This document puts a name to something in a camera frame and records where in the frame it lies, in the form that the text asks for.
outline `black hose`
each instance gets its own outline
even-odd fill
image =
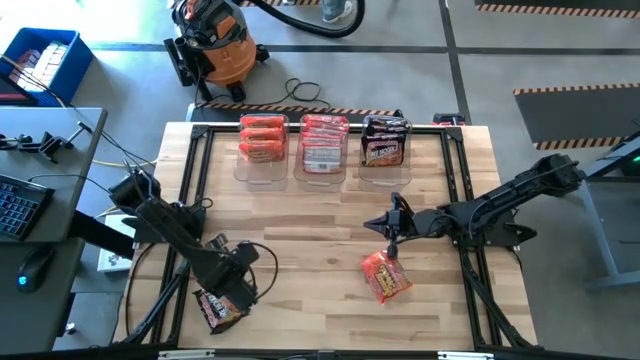
[[[318,26],[318,25],[314,25],[304,21],[300,21],[298,19],[294,19],[276,10],[276,8],[267,4],[263,0],[249,0],[249,1],[254,3],[257,7],[262,9],[267,14],[273,16],[274,18],[282,21],[283,23],[289,26],[292,26],[298,30],[306,31],[311,34],[332,38],[332,39],[351,35],[354,31],[358,29],[358,27],[360,27],[360,24],[362,24],[362,20],[364,19],[364,1],[365,0],[353,0],[357,3],[356,18],[351,25],[341,29],[328,29],[322,26]]]

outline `blue storage box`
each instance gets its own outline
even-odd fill
[[[17,61],[27,50],[43,52],[53,41],[67,45],[69,48],[62,57],[49,88],[64,102],[71,103],[93,59],[93,53],[80,39],[80,33],[72,30],[22,28],[4,54],[11,60]],[[0,72],[9,75],[12,70],[13,66],[0,61]],[[29,91],[29,93],[38,99],[38,106],[60,106],[56,98],[46,91]]]

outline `yellow and black caution tape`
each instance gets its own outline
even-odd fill
[[[607,18],[640,19],[638,10],[615,10],[615,9],[580,9],[568,7],[551,6],[527,6],[527,5],[504,5],[504,4],[482,4],[476,5],[479,11],[519,13],[519,14],[541,14],[541,15],[573,15],[573,16],[596,16]]]
[[[207,103],[203,107],[211,109],[225,110],[260,110],[260,111],[288,111],[288,112],[322,112],[325,114],[357,114],[357,115],[393,115],[395,110],[362,110],[362,109],[343,109],[343,108],[323,108],[323,107],[304,107],[304,106],[276,106],[276,105],[243,105],[229,103]]]
[[[295,0],[293,2],[287,1],[286,3],[283,0],[263,0],[267,4],[271,6],[290,6],[290,5],[320,5],[322,0]],[[240,3],[240,6],[256,6],[256,4],[251,1],[243,1]]]
[[[566,91],[592,91],[592,90],[612,90],[612,89],[629,89],[640,88],[638,83],[630,84],[605,84],[605,85],[579,85],[579,86],[555,86],[544,88],[532,88],[532,89],[515,89],[514,95],[520,94],[537,94],[537,93],[551,93],[551,92],[566,92]]]
[[[615,146],[625,139],[626,136],[613,136],[606,138],[541,141],[533,143],[533,147],[536,148],[536,150],[581,149],[601,146]]]

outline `concrete floor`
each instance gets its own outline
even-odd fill
[[[164,0],[42,1],[29,19],[5,13],[0,21],[0,49],[2,39],[11,37],[11,29],[21,26],[74,27],[94,49],[105,48],[105,42],[157,45],[172,36],[165,4]],[[471,0],[449,0],[448,4],[459,47],[640,47],[635,36],[640,20],[481,13]],[[376,0],[367,5],[361,29],[336,41],[287,28],[258,9],[245,9],[245,14],[254,37],[266,45],[447,45],[437,0]],[[317,19],[319,13],[314,7],[287,11],[305,19]],[[164,124],[184,120],[194,89],[180,86],[162,51],[94,53],[96,60],[74,104],[108,109],[107,131],[139,155],[155,158]],[[490,127],[503,181],[549,153],[533,150],[513,89],[640,82],[640,56],[461,55],[459,61],[473,124]],[[284,81],[292,76],[320,83],[322,97],[335,107],[401,108],[416,123],[429,122],[435,112],[458,110],[446,54],[276,52],[248,79],[248,102],[279,98]],[[220,93],[214,88],[212,92]],[[567,153],[589,164],[605,151]],[[120,155],[101,144],[96,158],[117,162]],[[93,166],[90,176],[110,184],[123,173]],[[104,193],[87,185],[80,210],[98,214],[109,205]],[[637,357],[640,287],[585,292],[585,281],[604,275],[605,269],[577,195],[536,199],[522,207],[518,221],[539,232],[521,254],[539,343],[552,350]],[[80,331],[60,338],[58,349],[106,345],[111,339],[126,276],[98,274],[93,270],[96,263],[97,249],[87,246],[74,284],[81,294],[71,314]]]

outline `wooden tabletop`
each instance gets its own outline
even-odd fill
[[[193,123],[168,123],[155,176],[162,197],[175,201],[180,190],[189,134]],[[471,180],[476,195],[500,184],[486,127],[463,127]],[[297,140],[291,136],[292,145]],[[389,194],[360,191],[357,171],[359,140],[349,142],[347,177],[337,193],[299,189],[293,177],[296,146],[290,146],[286,190],[248,191],[236,180],[237,135],[216,134],[205,196],[213,200],[207,211],[204,240],[224,232],[232,243],[252,240],[273,249],[280,261],[278,280],[266,296],[224,334],[211,336],[192,292],[184,311],[181,348],[358,349],[358,350],[470,350],[471,333],[457,251],[448,238],[422,239],[400,247],[400,262],[413,287],[380,305],[364,281],[360,262],[386,248],[384,238],[362,226],[390,207]],[[413,180],[401,192],[414,210],[449,202],[439,139],[415,135],[411,140]],[[452,146],[456,174],[457,155]],[[201,151],[196,158],[199,164]],[[190,201],[199,166],[194,169]],[[157,298],[167,245],[156,246],[139,266],[129,300],[130,326],[144,317]],[[273,276],[274,262],[260,250],[252,266],[264,289]],[[487,248],[495,299],[529,341],[535,334],[518,262],[502,248]],[[486,316],[478,299],[485,338]],[[124,338],[124,306],[114,340]],[[163,339],[173,315],[168,306]]]

